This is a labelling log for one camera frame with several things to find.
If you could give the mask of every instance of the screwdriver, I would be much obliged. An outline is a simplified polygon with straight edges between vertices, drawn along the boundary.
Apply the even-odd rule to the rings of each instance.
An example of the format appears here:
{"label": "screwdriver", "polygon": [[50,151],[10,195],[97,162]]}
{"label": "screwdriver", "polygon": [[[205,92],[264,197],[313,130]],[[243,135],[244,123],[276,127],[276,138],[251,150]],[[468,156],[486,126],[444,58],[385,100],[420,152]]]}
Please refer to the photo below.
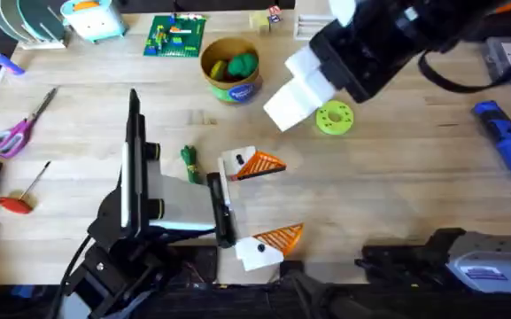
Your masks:
{"label": "screwdriver", "polygon": [[43,170],[35,177],[35,180],[28,186],[28,188],[23,191],[21,196],[19,198],[7,198],[7,197],[1,197],[0,198],[0,205],[3,208],[6,208],[9,211],[12,211],[17,214],[29,214],[31,211],[33,211],[33,208],[25,201],[23,200],[23,197],[33,189],[33,186],[41,179],[41,176],[43,175],[46,168],[50,165],[50,161],[46,162],[46,164],[43,167]]}
{"label": "screwdriver", "polygon": [[480,102],[472,110],[511,170],[511,119],[495,101]]}

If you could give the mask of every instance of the green gear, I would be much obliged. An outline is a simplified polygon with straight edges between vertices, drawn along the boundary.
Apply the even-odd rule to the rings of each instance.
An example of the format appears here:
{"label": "green gear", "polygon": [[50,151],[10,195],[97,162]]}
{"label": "green gear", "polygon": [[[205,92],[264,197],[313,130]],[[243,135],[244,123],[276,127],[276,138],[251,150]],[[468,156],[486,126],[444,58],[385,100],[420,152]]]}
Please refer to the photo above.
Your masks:
{"label": "green gear", "polygon": [[352,127],[352,109],[339,101],[331,100],[316,111],[316,125],[320,130],[330,135],[342,135]]}

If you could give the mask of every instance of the scissors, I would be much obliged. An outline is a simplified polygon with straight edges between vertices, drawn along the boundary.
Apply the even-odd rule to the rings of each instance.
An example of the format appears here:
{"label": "scissors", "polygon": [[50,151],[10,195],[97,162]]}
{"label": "scissors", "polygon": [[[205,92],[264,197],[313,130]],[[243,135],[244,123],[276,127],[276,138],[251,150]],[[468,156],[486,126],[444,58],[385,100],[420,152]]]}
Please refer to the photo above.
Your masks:
{"label": "scissors", "polygon": [[31,130],[39,118],[41,113],[49,105],[50,101],[57,94],[57,88],[51,89],[44,97],[43,102],[28,117],[17,123],[13,128],[0,132],[0,156],[10,159],[17,155],[25,145],[27,145],[31,137]]}

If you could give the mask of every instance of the white toy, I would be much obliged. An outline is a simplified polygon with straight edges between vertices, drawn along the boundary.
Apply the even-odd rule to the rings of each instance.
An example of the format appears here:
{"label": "white toy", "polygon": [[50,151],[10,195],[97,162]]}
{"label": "white toy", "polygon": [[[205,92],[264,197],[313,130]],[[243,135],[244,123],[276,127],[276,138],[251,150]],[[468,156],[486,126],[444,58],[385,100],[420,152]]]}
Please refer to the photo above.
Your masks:
{"label": "white toy", "polygon": [[299,223],[241,238],[236,243],[236,257],[245,271],[283,262],[300,240],[303,228],[304,223]]}
{"label": "white toy", "polygon": [[243,179],[283,171],[287,165],[273,155],[257,151],[255,146],[225,151],[218,158],[221,191],[224,203],[231,210],[228,181]]}
{"label": "white toy", "polygon": [[95,43],[109,37],[123,37],[127,26],[112,0],[68,0],[60,7],[66,22],[78,35]]}

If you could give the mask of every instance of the blue handle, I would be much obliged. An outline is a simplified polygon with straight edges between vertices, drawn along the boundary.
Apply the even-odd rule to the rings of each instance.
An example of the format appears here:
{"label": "blue handle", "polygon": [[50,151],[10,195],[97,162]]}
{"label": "blue handle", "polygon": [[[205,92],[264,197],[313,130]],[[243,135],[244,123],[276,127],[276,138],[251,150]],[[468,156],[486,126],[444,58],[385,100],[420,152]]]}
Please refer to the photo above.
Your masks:
{"label": "blue handle", "polygon": [[22,75],[25,73],[25,70],[14,64],[11,60],[9,60],[5,55],[0,53],[0,65],[7,68],[9,71],[13,72],[15,75]]}
{"label": "blue handle", "polygon": [[478,103],[473,112],[484,125],[499,154],[511,170],[511,119],[495,101]]}

